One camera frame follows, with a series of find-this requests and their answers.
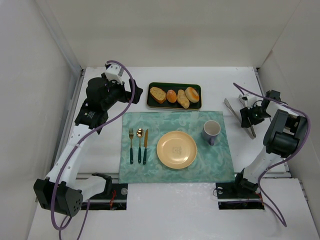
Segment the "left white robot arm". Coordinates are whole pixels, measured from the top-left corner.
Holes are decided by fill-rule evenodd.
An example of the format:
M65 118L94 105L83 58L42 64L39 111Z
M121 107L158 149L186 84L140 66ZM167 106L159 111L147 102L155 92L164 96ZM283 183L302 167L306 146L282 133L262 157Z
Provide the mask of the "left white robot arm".
M33 186L37 200L43 209L52 214L74 217L83 202L99 194L112 192L112 178L105 173L93 173L81 183L76 182L80 165L92 142L102 128L110 122L108 110L117 102L137 104L143 92L133 78L130 91L115 75L95 77L88 81L86 98L74 121L72 135L58 161L45 179L37 179Z

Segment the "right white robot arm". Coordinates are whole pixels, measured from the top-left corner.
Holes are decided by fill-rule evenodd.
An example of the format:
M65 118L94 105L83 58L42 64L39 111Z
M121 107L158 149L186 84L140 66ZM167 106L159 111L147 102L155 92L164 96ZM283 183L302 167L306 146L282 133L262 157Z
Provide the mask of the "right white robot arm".
M281 101L281 93L269 90L265 98L259 101L253 94L240 97L243 108L241 127L251 129L271 119L263 138L263 148L255 160L235 177L234 185L242 192L255 192L259 177L278 160L285 160L302 146L308 130L308 120L296 110L287 108Z

